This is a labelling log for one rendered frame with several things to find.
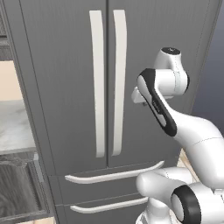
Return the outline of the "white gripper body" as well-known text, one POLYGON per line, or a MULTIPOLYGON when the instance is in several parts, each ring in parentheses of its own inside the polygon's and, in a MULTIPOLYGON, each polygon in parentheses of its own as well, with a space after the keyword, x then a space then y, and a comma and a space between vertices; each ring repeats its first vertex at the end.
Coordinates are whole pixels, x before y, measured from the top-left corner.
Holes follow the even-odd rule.
POLYGON ((134 90, 131 94, 131 99, 134 103, 142 103, 143 105, 146 105, 146 100, 142 97, 137 87, 134 87, 134 90))

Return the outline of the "grey fridge door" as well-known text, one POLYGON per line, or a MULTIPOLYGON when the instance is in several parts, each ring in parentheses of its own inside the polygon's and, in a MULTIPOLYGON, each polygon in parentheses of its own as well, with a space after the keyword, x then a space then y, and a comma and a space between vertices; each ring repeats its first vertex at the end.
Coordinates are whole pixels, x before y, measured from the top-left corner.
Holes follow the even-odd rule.
POLYGON ((221 8, 221 0, 108 0, 108 166, 175 161, 179 144, 159 126, 151 109, 135 104, 131 94, 137 76, 154 66, 163 47, 181 51, 181 61, 190 76, 187 91, 169 99, 171 107, 184 114, 192 111, 207 50, 221 8), (114 11, 123 10, 127 25, 124 93, 115 96, 116 28, 114 11))
POLYGON ((106 167, 96 156, 90 11, 106 0, 20 0, 55 172, 106 167))

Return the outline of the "grey fridge drawer front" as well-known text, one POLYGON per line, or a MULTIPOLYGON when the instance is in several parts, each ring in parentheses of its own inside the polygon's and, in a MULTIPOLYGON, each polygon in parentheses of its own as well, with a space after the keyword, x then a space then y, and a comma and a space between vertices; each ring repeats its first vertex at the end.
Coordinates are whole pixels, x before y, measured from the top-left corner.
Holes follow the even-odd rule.
MULTIPOLYGON (((78 207, 100 207, 128 200, 140 200, 139 193, 110 199, 99 199, 76 203, 78 207)), ((138 215, 146 208, 147 203, 123 207, 99 213, 78 213, 70 209, 71 205, 56 205, 57 224, 135 224, 138 215)))
MULTIPOLYGON (((115 168, 75 173, 76 177, 94 177, 116 172, 129 172, 152 167, 157 162, 133 164, 115 168)), ((93 184, 76 184, 65 180, 64 176, 48 176, 55 205, 70 205, 82 202, 105 200, 118 196, 137 193, 136 178, 124 178, 93 184)))

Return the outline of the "grey fridge casing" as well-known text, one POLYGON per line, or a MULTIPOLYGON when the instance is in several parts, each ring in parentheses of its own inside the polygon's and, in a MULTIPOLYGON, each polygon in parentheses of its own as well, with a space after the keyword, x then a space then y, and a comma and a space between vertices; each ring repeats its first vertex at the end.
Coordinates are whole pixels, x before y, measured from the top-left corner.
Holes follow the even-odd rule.
POLYGON ((24 154, 33 156, 31 161, 33 173, 38 179, 36 193, 40 194, 38 202, 41 202, 43 209, 37 217, 44 218, 47 215, 53 215, 56 224, 67 224, 63 207, 55 206, 47 175, 48 172, 54 171, 54 165, 21 2, 20 0, 0 0, 0 10, 35 143, 31 148, 34 151, 27 150, 24 154))

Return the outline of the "dark wood cupboard door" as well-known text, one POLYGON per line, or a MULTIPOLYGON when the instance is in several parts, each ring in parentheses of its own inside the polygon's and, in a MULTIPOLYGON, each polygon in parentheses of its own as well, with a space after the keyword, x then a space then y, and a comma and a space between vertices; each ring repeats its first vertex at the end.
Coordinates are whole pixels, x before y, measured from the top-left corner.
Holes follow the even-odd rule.
POLYGON ((0 224, 47 218, 50 208, 34 161, 0 157, 0 224))

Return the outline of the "dark wood wall cupboard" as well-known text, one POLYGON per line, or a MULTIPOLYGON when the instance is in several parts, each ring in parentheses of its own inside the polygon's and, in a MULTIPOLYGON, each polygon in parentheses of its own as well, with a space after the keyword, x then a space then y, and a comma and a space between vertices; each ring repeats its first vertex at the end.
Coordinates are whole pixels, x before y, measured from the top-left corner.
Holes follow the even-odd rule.
POLYGON ((10 44, 7 38, 7 33, 4 24, 4 17, 0 7, 0 61, 13 60, 10 44))

